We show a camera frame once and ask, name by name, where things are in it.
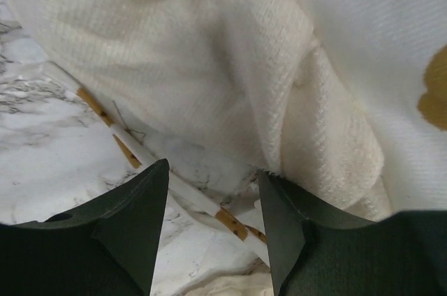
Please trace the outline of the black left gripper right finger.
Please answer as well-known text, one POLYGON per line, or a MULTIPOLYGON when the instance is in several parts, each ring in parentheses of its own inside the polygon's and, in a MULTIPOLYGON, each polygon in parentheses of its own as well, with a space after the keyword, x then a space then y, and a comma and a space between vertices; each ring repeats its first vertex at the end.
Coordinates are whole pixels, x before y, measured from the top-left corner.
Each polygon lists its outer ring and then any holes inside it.
POLYGON ((444 211, 372 222, 285 179, 258 183, 276 295, 446 294, 444 211))

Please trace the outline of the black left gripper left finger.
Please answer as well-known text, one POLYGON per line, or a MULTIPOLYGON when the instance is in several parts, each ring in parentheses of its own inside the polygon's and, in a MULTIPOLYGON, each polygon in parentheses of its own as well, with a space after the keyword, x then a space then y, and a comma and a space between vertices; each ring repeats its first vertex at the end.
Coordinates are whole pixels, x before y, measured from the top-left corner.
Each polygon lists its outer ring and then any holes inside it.
POLYGON ((168 182, 163 159, 46 221, 2 225, 1 294, 150 294, 168 182))

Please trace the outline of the large bear print cushion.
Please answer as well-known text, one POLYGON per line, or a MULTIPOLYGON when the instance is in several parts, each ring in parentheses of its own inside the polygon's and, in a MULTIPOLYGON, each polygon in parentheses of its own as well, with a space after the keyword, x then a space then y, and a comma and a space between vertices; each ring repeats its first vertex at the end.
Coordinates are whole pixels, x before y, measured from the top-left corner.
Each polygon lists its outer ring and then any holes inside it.
POLYGON ((6 0, 154 128, 378 221, 446 206, 446 0, 6 0))

